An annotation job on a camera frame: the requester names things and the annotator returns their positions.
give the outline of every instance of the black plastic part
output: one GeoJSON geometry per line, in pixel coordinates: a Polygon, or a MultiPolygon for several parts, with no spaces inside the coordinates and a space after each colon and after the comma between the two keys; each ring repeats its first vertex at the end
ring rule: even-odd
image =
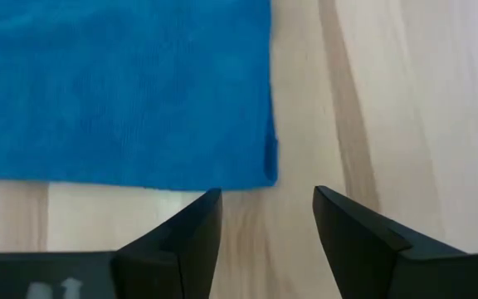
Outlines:
{"type": "Polygon", "coordinates": [[[0,253],[0,299],[208,298],[221,216],[214,189],[117,252],[0,253]]]}
{"type": "Polygon", "coordinates": [[[313,210],[344,299],[478,298],[478,254],[415,232],[326,187],[313,210]]]}

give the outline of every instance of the light wood surface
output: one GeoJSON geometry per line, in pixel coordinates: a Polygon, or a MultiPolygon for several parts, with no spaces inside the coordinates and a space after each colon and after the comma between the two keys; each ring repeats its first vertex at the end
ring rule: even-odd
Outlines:
{"type": "MultiPolygon", "coordinates": [[[[478,252],[478,1],[273,0],[273,189],[224,196],[212,298],[338,298],[326,184],[478,252]]],[[[0,181],[0,251],[114,249],[199,194],[0,181]]]]}

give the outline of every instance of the microfiber cloth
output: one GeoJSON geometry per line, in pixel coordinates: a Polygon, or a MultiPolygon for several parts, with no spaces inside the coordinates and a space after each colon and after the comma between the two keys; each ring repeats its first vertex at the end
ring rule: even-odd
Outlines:
{"type": "Polygon", "coordinates": [[[0,0],[0,179],[271,186],[269,0],[0,0]]]}

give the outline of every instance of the wooden floor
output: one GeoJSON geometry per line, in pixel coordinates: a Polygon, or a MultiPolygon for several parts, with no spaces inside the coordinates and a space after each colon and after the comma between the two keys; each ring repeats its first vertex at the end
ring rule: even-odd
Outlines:
{"type": "MultiPolygon", "coordinates": [[[[273,0],[273,189],[224,197],[212,297],[338,298],[313,187],[478,252],[478,0],[273,0]]],[[[113,249],[199,194],[0,181],[0,251],[113,249]]]]}

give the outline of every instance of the blue towel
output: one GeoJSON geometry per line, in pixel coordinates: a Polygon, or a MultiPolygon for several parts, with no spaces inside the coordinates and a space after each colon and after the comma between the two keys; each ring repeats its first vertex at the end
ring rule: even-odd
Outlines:
{"type": "Polygon", "coordinates": [[[0,179],[273,185],[269,0],[0,0],[0,179]]]}

